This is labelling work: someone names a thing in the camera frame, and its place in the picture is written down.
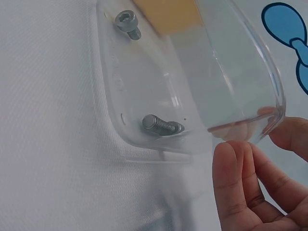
screw hole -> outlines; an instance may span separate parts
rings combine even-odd
[[[119,19],[120,19],[120,22],[125,23],[130,19],[130,15],[129,13],[123,13]]]
[[[125,122],[125,118],[124,118],[123,113],[121,113],[121,120],[122,120],[122,123],[123,123],[124,125],[126,125],[126,122]]]

threaded screw shaft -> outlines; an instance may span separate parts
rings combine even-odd
[[[184,131],[184,126],[177,122],[166,122],[155,115],[147,115],[142,120],[143,127],[160,136],[172,136]]]

screw head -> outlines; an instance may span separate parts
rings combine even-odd
[[[131,32],[137,29],[138,19],[133,11],[122,11],[115,19],[116,26],[123,32]]]
[[[142,120],[142,125],[146,130],[151,130],[156,125],[156,117],[154,115],[147,115]]]

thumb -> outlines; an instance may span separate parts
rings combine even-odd
[[[308,162],[308,120],[287,117],[269,136],[278,147],[293,151]]]

hex socket screw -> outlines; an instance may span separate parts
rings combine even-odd
[[[119,13],[115,19],[116,26],[127,33],[132,40],[141,39],[141,31],[138,28],[138,19],[134,11],[126,10]]]
[[[172,136],[185,130],[184,126],[177,122],[166,122],[155,115],[147,115],[142,120],[142,126],[160,136]]]

